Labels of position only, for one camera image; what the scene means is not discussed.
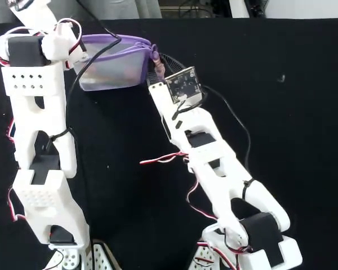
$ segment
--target black fabric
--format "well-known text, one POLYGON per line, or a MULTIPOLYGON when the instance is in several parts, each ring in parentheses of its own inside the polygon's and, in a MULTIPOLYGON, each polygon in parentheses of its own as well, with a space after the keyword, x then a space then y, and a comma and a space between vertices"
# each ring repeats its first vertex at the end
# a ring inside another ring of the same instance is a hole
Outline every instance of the black fabric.
MULTIPOLYGON (((253 177, 291 217, 287 234, 297 239, 304 257, 298 269, 338 268, 338 20, 108 25, 117 33, 148 38, 162 52, 195 66, 200 81, 228 99, 251 132, 253 177)), ((11 27, 0 25, 0 34, 11 27)), ((86 34, 102 32, 94 24, 83 28, 86 34)), ((73 73, 66 79, 71 82, 73 73)), ((225 104, 209 96, 203 107, 242 162, 246 135, 225 104)), ((70 110, 89 178, 94 237, 108 243, 125 270, 183 269, 212 221, 186 204, 194 178, 180 159, 139 165, 176 151, 147 88, 92 93, 77 88, 70 110)), ((0 269, 41 269, 51 253, 24 221, 10 221, 6 205, 17 170, 5 136, 11 115, 0 72, 0 269)), ((84 205, 80 177, 69 185, 84 205)), ((193 203, 210 210, 201 190, 193 203)))

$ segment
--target cable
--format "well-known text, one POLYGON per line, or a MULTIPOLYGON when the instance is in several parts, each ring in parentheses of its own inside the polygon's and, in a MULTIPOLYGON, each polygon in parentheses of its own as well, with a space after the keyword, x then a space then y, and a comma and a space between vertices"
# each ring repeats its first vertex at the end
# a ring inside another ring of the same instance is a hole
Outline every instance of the cable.
POLYGON ((35 34, 37 34, 37 33, 41 33, 43 35, 46 34, 44 31, 41 31, 41 30, 38 30, 38 29, 33 29, 33 28, 30 28, 30 27, 26 27, 26 26, 18 26, 18 27, 15 27, 15 28, 12 28, 12 29, 6 31, 6 33, 4 35, 9 35, 9 34, 12 34, 16 31, 22 31, 22 30, 27 30, 27 31, 36 30, 37 32, 35 34))
POLYGON ((248 129, 243 124, 243 122, 240 120, 240 118, 236 115, 236 113, 234 112, 234 110, 231 107, 231 105, 229 104, 229 102, 225 99, 225 97, 221 93, 219 93, 218 91, 214 90, 213 88, 211 88, 207 85, 203 85, 203 88, 211 91, 213 94, 217 95, 218 97, 220 97, 224 101, 224 103, 228 107, 231 114, 234 116, 234 118, 237 120, 237 122, 242 126, 242 128, 246 132, 247 140, 248 140, 248 147, 247 147, 246 155, 245 155, 245 158, 244 158, 244 167, 250 173, 250 170, 249 170, 249 154, 250 154, 250 150, 251 150, 252 140, 251 140, 250 133, 249 133, 248 129))
POLYGON ((206 248, 211 248, 212 250, 214 250, 215 252, 217 252, 219 254, 219 256, 222 258, 223 261, 226 262, 226 264, 232 269, 232 270, 239 270, 237 269, 234 264, 228 259, 228 257, 218 248, 216 247, 210 247, 210 245, 206 242, 197 242, 198 246, 204 246, 206 248))
POLYGON ((228 243, 226 242, 226 229, 224 229, 224 244, 235 255, 241 255, 250 248, 249 246, 243 246, 243 247, 240 247, 239 249, 233 249, 232 247, 230 247, 228 243))
POLYGON ((83 30, 82 30, 80 23, 77 20, 74 20, 71 18, 63 18, 59 20, 56 25, 61 24, 61 23, 68 23, 68 22, 76 24, 76 26, 79 28, 79 35, 75 42, 75 45, 69 50, 69 55, 70 55, 79 46, 82 35, 83 35, 83 30))
POLYGON ((199 100, 197 103, 195 103, 194 105, 191 105, 191 106, 189 106, 189 107, 187 107, 187 108, 184 108, 184 109, 179 110, 179 109, 184 105, 184 103, 185 103, 185 100, 184 100, 184 101, 178 106, 176 112, 174 113, 174 115, 173 115, 173 117, 172 117, 172 120, 175 120, 175 119, 178 117, 179 114, 185 113, 185 112, 187 112, 187 111, 190 111, 190 110, 192 110, 192 109, 195 109, 195 108, 197 108, 197 107, 202 106, 203 103, 205 102, 205 100, 207 100, 207 97, 208 97, 208 94, 207 94, 206 91, 202 90, 202 94, 203 94, 203 95, 202 95, 202 99, 199 100))
MULTIPOLYGON (((97 21, 99 23, 99 25, 107 32, 109 33, 111 36, 115 37, 117 40, 115 40, 114 42, 111 42, 111 44, 107 45, 106 47, 104 47, 103 49, 101 49, 99 52, 97 52, 86 64, 85 66, 79 71, 79 73, 77 74, 76 78, 74 79, 74 82, 72 83, 72 86, 69 88, 68 90, 68 94, 66 96, 66 127, 67 129, 69 129, 70 133, 72 134, 74 140, 77 142, 75 144, 75 151, 77 152, 77 156, 79 157, 79 165, 81 167, 81 172, 82 172, 82 177, 83 177, 83 181, 84 181, 84 185, 85 185, 85 190, 86 190, 86 205, 88 207, 88 212, 90 212, 90 203, 89 203, 89 194, 88 194, 88 183, 87 183, 87 177, 86 177, 86 172, 85 172, 85 167, 84 167, 84 162, 82 160, 82 157, 80 155, 79 152, 79 143, 78 143, 78 137, 76 136, 74 130, 72 127, 70 127, 69 122, 68 122, 68 114, 69 114, 69 104, 70 101, 72 99, 72 94, 74 92, 75 86, 76 84, 79 82, 80 78, 83 76, 83 74, 85 73, 85 71, 90 67, 90 65, 92 63, 94 63, 94 61, 99 58, 104 52, 110 50, 111 48, 113 48, 115 45, 117 45, 122 38, 114 33, 112 33, 108 28, 106 28, 106 26, 80 1, 80 0, 76 0, 76 2, 92 17, 94 18, 95 21, 97 21)), ((91 256, 92 256, 92 269, 95 269, 95 255, 94 255, 94 244, 92 242, 92 224, 91 224, 91 218, 89 213, 87 213, 88 220, 90 221, 89 223, 89 238, 90 238, 90 247, 91 247, 91 256)))
POLYGON ((121 37, 118 37, 117 40, 115 40, 114 42, 111 42, 111 44, 107 45, 106 47, 104 47, 103 49, 101 49, 99 52, 97 52, 86 64, 85 66, 79 71, 79 73, 77 74, 72 86, 69 88, 68 90, 68 94, 66 96, 66 113, 68 113, 68 108, 69 108, 69 104, 70 104, 70 100, 71 100, 71 95, 75 89, 76 84, 79 82, 80 78, 83 76, 83 74, 85 73, 85 71, 91 66, 92 63, 94 63, 94 61, 96 59, 98 59, 104 52, 110 50, 111 48, 113 48, 115 45, 117 45, 120 41, 122 40, 121 37))
POLYGON ((13 221, 13 222, 16 222, 16 221, 18 221, 19 219, 25 219, 25 220, 26 220, 26 217, 25 217, 24 215, 21 215, 21 214, 15 214, 15 209, 14 209, 14 206, 13 206, 12 201, 11 201, 11 199, 10 199, 10 193, 11 193, 12 189, 13 189, 13 188, 10 187, 10 188, 8 189, 8 192, 7 192, 7 204, 8 204, 8 206, 9 206, 9 208, 10 208, 12 221, 13 221))
POLYGON ((56 250, 57 252, 59 252, 60 254, 61 254, 61 260, 59 261, 59 263, 57 264, 57 265, 55 265, 55 266, 52 266, 52 267, 50 267, 50 268, 45 268, 44 270, 51 270, 51 269, 54 269, 54 268, 56 268, 56 267, 58 267, 62 262, 63 262, 63 260, 64 260, 64 254, 60 251, 60 250, 56 250))
POLYGON ((195 257, 193 262, 201 267, 209 267, 209 266, 212 266, 214 264, 214 262, 212 260, 207 260, 205 258, 200 258, 200 257, 195 257))
POLYGON ((158 157, 156 159, 143 160, 143 161, 139 162, 139 164, 145 165, 145 164, 150 164, 150 163, 155 163, 155 162, 169 163, 169 162, 173 161, 173 159, 176 158, 177 156, 182 156, 183 158, 188 158, 188 154, 185 154, 183 152, 176 152, 176 153, 163 155, 163 156, 158 157))
POLYGON ((192 194, 196 189, 197 187, 199 186, 199 182, 198 182, 198 179, 195 180, 195 184, 190 188, 190 190, 188 191, 188 193, 186 194, 186 202, 189 204, 189 206, 191 208, 193 208, 195 211, 201 213, 202 215, 204 215, 206 218, 210 218, 210 219, 213 219, 213 220, 217 220, 217 218, 214 216, 214 215, 211 215, 211 214, 208 214, 206 213, 205 211, 203 210, 200 210, 199 208, 196 208, 195 206, 192 205, 192 203, 190 202, 190 194, 192 194))
POLYGON ((108 34, 119 39, 119 36, 111 32, 82 2, 81 0, 76 0, 77 3, 92 17, 108 34))
MULTIPOLYGON (((177 11, 179 9, 178 8, 173 8, 173 9, 171 9, 171 8, 161 8, 160 10, 162 10, 162 11, 177 11)), ((205 11, 205 12, 207 12, 210 15, 210 18, 214 18, 213 13, 210 12, 209 10, 206 10, 205 8, 194 7, 191 10, 205 11)), ((188 12, 188 10, 186 10, 182 15, 179 15, 179 18, 183 17, 183 15, 185 15, 186 12, 188 12)))

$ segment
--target electronic component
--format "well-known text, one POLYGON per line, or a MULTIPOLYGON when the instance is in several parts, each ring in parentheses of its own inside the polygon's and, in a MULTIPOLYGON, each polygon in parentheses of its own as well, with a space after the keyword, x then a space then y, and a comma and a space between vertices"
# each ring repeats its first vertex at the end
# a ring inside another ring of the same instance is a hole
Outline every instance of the electronic component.
POLYGON ((194 67, 189 67, 166 77, 165 81, 174 104, 201 93, 201 87, 194 67))
POLYGON ((50 63, 45 58, 41 41, 43 37, 23 36, 8 39, 10 66, 46 66, 50 63))

